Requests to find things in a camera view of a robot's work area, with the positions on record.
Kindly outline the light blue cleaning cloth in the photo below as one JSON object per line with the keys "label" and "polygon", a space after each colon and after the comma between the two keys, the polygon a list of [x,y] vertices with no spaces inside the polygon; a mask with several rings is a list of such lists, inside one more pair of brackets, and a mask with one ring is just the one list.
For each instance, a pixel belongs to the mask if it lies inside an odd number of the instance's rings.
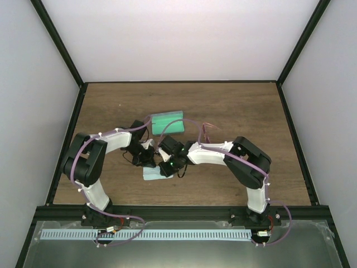
{"label": "light blue cleaning cloth", "polygon": [[171,176],[161,175],[160,168],[158,166],[143,168],[143,180],[145,180],[145,181],[170,179],[170,178],[173,178],[173,175],[171,175]]}

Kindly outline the blue-grey glasses case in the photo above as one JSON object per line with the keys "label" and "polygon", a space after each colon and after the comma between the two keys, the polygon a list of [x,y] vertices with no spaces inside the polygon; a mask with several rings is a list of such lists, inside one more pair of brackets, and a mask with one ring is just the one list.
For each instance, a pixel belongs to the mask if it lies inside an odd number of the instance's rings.
{"label": "blue-grey glasses case", "polygon": [[184,123],[178,121],[178,119],[183,119],[183,111],[173,111],[173,112],[164,112],[152,114],[151,129],[154,136],[159,136],[162,134],[162,131],[167,127],[169,123],[174,121],[173,124],[169,125],[164,134],[172,133],[183,133]]}

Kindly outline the pink transparent sunglasses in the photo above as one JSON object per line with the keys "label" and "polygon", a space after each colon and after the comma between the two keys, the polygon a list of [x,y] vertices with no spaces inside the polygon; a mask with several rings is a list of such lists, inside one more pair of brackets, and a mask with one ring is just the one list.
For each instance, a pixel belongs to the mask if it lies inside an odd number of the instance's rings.
{"label": "pink transparent sunglasses", "polygon": [[209,136],[209,131],[208,131],[209,128],[216,129],[216,130],[219,130],[219,129],[220,129],[220,128],[217,127],[216,125],[213,125],[213,124],[208,123],[208,122],[204,122],[204,123],[202,124],[202,132],[203,132],[203,134],[204,134],[204,139],[205,139],[205,142],[206,142],[206,143],[211,143],[211,141],[210,141],[210,136]]}

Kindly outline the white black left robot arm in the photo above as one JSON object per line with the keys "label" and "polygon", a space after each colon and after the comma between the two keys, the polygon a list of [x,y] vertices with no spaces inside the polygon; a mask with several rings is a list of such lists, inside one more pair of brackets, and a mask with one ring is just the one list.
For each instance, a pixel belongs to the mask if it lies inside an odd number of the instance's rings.
{"label": "white black left robot arm", "polygon": [[78,133],[61,163],[61,172],[78,188],[88,207],[95,209],[94,218],[99,224],[109,225],[114,212],[108,208],[110,198],[100,182],[106,154],[123,150],[132,155],[130,163],[144,168],[155,168],[154,141],[141,139],[146,126],[132,129],[116,128],[107,133],[87,135]]}

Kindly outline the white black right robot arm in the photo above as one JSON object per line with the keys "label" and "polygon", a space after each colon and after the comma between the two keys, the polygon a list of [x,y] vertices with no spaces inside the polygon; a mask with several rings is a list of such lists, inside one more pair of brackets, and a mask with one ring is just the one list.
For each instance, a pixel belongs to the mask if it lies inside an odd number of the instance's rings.
{"label": "white black right robot arm", "polygon": [[260,225],[268,218],[267,180],[271,158],[251,143],[238,136],[234,141],[185,144],[167,136],[157,149],[162,161],[160,174],[165,177],[177,174],[189,165],[213,164],[226,166],[247,189],[248,218]]}

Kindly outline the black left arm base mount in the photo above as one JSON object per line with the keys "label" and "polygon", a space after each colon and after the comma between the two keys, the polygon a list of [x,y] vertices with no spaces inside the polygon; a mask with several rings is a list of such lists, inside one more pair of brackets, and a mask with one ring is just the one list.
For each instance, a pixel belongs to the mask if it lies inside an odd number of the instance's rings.
{"label": "black left arm base mount", "polygon": [[[95,211],[93,208],[90,208],[86,204],[82,205],[82,211],[84,216],[84,218],[81,220],[82,226],[104,228],[115,225],[120,226],[122,224],[122,221],[119,218],[106,216],[102,213],[99,213],[98,211]],[[110,214],[131,214],[131,210],[128,207],[114,205],[112,202],[109,202],[104,211]]]}

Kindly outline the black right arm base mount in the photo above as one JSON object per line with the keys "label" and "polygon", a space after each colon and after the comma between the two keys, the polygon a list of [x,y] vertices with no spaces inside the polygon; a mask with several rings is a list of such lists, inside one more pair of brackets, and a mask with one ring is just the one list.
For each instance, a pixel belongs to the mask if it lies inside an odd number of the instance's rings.
{"label": "black right arm base mount", "polygon": [[237,207],[230,210],[228,223],[245,228],[267,228],[271,223],[273,223],[273,226],[280,226],[281,220],[276,218],[277,212],[269,205],[261,214],[250,210],[248,207]]}

